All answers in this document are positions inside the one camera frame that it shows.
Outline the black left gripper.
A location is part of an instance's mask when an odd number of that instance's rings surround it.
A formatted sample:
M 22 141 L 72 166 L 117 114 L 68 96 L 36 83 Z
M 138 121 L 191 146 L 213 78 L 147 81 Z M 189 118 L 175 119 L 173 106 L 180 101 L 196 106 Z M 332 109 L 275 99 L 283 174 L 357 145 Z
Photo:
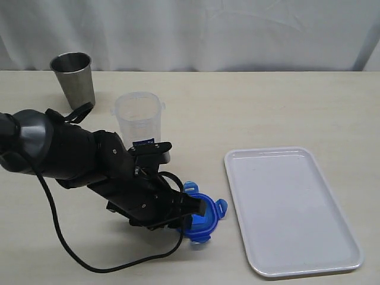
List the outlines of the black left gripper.
M 121 214 L 132 226 L 157 229 L 192 227 L 192 215 L 205 215 L 206 202 L 171 188 L 166 178 L 178 177 L 159 171 L 170 162 L 170 142 L 133 145 L 126 149 L 114 132 L 96 131 L 97 167 L 102 179 L 88 184 L 107 200 L 107 209 Z

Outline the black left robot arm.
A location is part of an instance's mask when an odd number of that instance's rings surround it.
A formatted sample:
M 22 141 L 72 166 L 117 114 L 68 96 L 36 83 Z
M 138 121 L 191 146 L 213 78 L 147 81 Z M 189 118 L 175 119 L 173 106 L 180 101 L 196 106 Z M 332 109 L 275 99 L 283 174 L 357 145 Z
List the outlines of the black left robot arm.
M 132 226 L 177 228 L 206 203 L 171 188 L 169 142 L 126 148 L 115 132 L 82 129 L 53 110 L 1 115 L 1 166 L 9 172 L 40 174 L 65 189 L 88 187 L 107 208 Z

